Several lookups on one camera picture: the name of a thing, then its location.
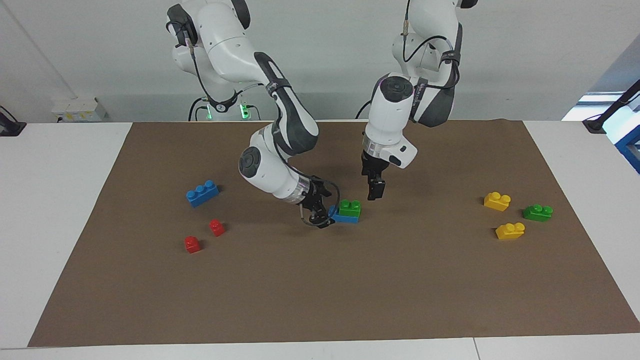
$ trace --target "white wall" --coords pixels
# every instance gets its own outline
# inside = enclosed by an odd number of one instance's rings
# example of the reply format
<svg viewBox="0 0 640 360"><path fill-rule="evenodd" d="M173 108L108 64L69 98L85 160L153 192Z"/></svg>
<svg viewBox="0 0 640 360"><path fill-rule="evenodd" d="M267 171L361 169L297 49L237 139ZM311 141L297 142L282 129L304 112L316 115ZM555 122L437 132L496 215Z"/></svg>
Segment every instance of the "white wall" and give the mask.
<svg viewBox="0 0 640 360"><path fill-rule="evenodd" d="M625 91L638 79L640 79L640 36L607 69L590 91Z"/></svg>
<svg viewBox="0 0 640 360"><path fill-rule="evenodd" d="M0 6L0 101L24 120L51 120L51 97L68 94L61 81L76 95L98 97L117 121L183 120L200 94L196 79L170 56L175 41L164 22L175 0L0 3L44 56L37 59ZM404 1L247 3L248 36L279 64L316 118L353 117L375 80L399 69L390 47ZM460 10L462 80L452 118L561 119L640 33L633 3L480 0ZM245 99L263 117L276 115L260 89Z"/></svg>

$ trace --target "toy building block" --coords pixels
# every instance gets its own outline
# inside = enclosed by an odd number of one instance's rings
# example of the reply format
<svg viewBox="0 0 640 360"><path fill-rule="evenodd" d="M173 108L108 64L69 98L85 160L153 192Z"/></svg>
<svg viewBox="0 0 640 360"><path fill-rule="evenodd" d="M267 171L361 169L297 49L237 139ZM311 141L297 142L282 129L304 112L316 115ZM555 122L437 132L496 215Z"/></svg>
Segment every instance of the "toy building block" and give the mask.
<svg viewBox="0 0 640 360"><path fill-rule="evenodd" d="M217 219L213 219L211 220L211 222L209 223L209 227L211 228L211 231L213 231L213 235L220 236L225 232L225 227L222 226L222 224L217 220Z"/></svg>
<svg viewBox="0 0 640 360"><path fill-rule="evenodd" d="M509 195L500 195L499 192L492 192L484 197L484 205L498 211L505 211L509 207L511 197Z"/></svg>
<svg viewBox="0 0 640 360"><path fill-rule="evenodd" d="M515 224L508 223L500 225L495 230L495 234L500 240L517 239L524 235L524 224L517 222Z"/></svg>
<svg viewBox="0 0 640 360"><path fill-rule="evenodd" d="M522 211L522 217L527 220L545 222L551 218L554 210L551 206L540 206L539 204L531 205Z"/></svg>
<svg viewBox="0 0 640 360"><path fill-rule="evenodd" d="M204 185L198 185L195 191L189 190L187 192L187 200L195 208L219 193L218 187L213 181L207 180Z"/></svg>
<svg viewBox="0 0 640 360"><path fill-rule="evenodd" d="M360 217L360 201L340 201L340 208L338 214L344 217Z"/></svg>
<svg viewBox="0 0 640 360"><path fill-rule="evenodd" d="M187 236L184 239L184 247L187 248L187 251L190 254L200 251L200 243L198 243L198 238L196 238L195 236Z"/></svg>
<svg viewBox="0 0 640 360"><path fill-rule="evenodd" d="M329 215L331 215L333 213L333 209L335 209L334 205L331 205L331 207L329 208ZM335 212L335 214L331 217L332 219L335 220L335 222L348 222L351 224L357 224L358 223L358 217L349 217L346 215L340 215L338 214L338 211Z"/></svg>

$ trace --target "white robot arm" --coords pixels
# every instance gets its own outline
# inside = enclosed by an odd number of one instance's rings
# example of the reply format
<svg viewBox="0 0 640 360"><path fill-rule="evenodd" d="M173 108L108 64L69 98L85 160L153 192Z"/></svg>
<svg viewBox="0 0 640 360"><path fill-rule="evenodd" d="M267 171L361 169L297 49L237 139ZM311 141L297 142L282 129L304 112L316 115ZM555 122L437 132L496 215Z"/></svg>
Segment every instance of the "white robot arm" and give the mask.
<svg viewBox="0 0 640 360"><path fill-rule="evenodd" d="M232 0L231 3L232 7L220 1L189 0L172 6L167 11L167 28L179 43L173 51L174 59L181 69L198 76L209 100L211 96L202 83L199 70L204 62L202 56L209 59L203 69L214 71L206 79L212 86L222 85L223 95L225 82L257 81L266 86L278 106L279 116L253 134L249 148L241 155L239 171L255 187L300 205L301 212L302 208L309 209L309 221L303 218L306 224L329 226L334 221L327 214L322 199L331 193L324 184L335 184L307 176L287 163L291 156L315 147L317 124L276 63L267 54L256 51L246 38L244 31L250 24L250 15L245 1ZM231 96L229 101L214 105L221 109L228 107L229 103L235 102L233 98L237 93L234 91Z"/></svg>
<svg viewBox="0 0 640 360"><path fill-rule="evenodd" d="M476 3L407 1L403 32L392 46L402 74L387 74L376 83L364 133L362 175L369 183L369 200L382 197L386 184L382 171L390 163L405 168L418 152L403 136L407 122L433 127L449 118L460 80L462 25L456 7L471 8ZM415 33L408 32L409 23Z"/></svg>

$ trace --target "white table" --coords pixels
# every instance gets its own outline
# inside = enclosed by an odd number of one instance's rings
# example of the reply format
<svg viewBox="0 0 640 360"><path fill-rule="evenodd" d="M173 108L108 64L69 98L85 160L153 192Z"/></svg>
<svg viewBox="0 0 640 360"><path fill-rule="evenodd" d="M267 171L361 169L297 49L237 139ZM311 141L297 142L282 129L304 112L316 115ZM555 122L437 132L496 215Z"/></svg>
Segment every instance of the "white table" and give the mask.
<svg viewBox="0 0 640 360"><path fill-rule="evenodd" d="M640 176L581 123L525 122L640 315ZM640 359L640 334L25 348L131 124L30 124L0 138L0 359Z"/></svg>

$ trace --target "blue lego brick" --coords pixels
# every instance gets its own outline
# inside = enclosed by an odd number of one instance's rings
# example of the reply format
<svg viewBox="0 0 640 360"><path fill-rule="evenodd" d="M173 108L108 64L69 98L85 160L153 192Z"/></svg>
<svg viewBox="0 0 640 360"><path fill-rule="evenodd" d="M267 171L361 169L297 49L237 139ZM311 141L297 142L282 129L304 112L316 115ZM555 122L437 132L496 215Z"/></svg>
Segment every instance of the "blue lego brick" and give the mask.
<svg viewBox="0 0 640 360"><path fill-rule="evenodd" d="M329 214L333 213L333 209L335 208L334 205L331 205L331 207L329 208ZM331 217L332 219L335 220L335 222L348 222L350 224L357 224L358 223L358 217L347 217L344 215L339 215L338 211L335 212L335 215Z"/></svg>
<svg viewBox="0 0 640 360"><path fill-rule="evenodd" d="M211 180L207 180L204 185L198 185L196 190L189 190L187 192L187 200L194 208L204 204L207 200L216 196L220 192L218 187Z"/></svg>
<svg viewBox="0 0 640 360"><path fill-rule="evenodd" d="M640 151L638 150L638 142L640 142L640 126L631 130L629 134L620 139L616 143L618 151L627 159L627 161L634 167L638 174L640 174Z"/></svg>

